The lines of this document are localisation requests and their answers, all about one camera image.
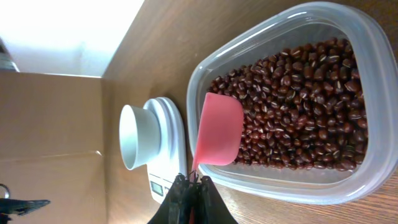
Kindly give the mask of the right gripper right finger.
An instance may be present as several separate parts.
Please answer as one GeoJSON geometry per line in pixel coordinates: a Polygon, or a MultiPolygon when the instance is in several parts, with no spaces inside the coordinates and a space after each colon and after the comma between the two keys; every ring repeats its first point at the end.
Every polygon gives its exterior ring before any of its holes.
{"type": "Polygon", "coordinates": [[[237,224],[209,176],[203,176],[198,186],[194,224],[237,224]]]}

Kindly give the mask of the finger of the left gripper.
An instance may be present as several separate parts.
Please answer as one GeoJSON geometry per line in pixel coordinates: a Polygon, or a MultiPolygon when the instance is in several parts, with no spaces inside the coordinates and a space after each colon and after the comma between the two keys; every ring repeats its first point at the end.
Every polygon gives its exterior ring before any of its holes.
{"type": "Polygon", "coordinates": [[[49,205],[49,200],[16,200],[9,198],[1,199],[1,214],[5,215],[27,215],[36,211],[46,205],[49,205]]]}

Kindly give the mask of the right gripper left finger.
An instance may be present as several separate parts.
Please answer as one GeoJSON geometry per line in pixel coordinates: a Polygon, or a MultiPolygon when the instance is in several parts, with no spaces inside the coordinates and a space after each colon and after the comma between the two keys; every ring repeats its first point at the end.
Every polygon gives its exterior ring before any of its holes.
{"type": "Polygon", "coordinates": [[[158,211],[148,224],[188,224],[190,223],[191,206],[187,201],[189,181],[178,174],[161,203],[158,211]]]}

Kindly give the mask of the pink measuring scoop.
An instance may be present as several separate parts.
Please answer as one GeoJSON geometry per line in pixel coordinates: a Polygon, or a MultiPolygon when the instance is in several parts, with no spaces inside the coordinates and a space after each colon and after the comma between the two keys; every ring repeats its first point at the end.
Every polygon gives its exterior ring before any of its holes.
{"type": "Polygon", "coordinates": [[[205,95],[189,180],[195,181],[200,164],[226,166],[235,160],[243,120],[243,106],[237,99],[216,93],[205,95]]]}

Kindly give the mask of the white digital kitchen scale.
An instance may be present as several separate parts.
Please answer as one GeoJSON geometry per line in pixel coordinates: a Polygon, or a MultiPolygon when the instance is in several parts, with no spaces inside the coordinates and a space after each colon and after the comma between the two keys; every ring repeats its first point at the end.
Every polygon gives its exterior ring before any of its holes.
{"type": "Polygon", "coordinates": [[[152,198],[162,203],[175,177],[187,176],[185,131],[180,112],[169,98],[150,99],[144,108],[155,114],[160,125],[160,151],[147,164],[147,173],[152,198]]]}

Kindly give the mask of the white round bowl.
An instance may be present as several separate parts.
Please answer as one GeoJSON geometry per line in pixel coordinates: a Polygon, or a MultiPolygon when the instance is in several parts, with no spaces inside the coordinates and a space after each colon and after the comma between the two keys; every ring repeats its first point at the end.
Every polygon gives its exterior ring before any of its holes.
{"type": "Polygon", "coordinates": [[[159,122],[154,113],[124,105],[119,119],[119,146],[128,170],[151,162],[160,151],[159,122]]]}

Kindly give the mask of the brown cardboard panel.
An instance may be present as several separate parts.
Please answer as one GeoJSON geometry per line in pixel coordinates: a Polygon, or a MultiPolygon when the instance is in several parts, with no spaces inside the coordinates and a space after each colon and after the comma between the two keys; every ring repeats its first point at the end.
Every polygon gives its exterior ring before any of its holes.
{"type": "Polygon", "coordinates": [[[14,223],[106,223],[101,81],[1,73],[1,183],[49,204],[14,223]]]}

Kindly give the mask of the red beans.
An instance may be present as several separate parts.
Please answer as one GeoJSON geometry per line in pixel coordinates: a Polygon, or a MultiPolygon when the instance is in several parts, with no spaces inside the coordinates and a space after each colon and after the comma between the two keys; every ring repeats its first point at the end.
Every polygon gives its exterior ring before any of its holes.
{"type": "Polygon", "coordinates": [[[343,172],[364,162],[368,121],[347,39],[285,48],[216,77],[208,91],[243,106],[237,164],[343,172]]]}

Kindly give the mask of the clear plastic bean container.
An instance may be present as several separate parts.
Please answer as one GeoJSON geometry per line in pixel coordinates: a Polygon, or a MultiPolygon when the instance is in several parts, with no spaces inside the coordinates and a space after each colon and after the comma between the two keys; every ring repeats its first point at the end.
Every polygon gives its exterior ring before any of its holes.
{"type": "Polygon", "coordinates": [[[397,167],[397,64],[381,26],[359,9],[331,2],[291,7],[247,30],[198,64],[188,84],[190,149],[197,144],[206,89],[212,79],[285,47],[346,38],[356,55],[368,116],[368,150],[355,170],[273,169],[259,165],[200,165],[213,182],[296,203],[331,205],[378,189],[397,167]]]}

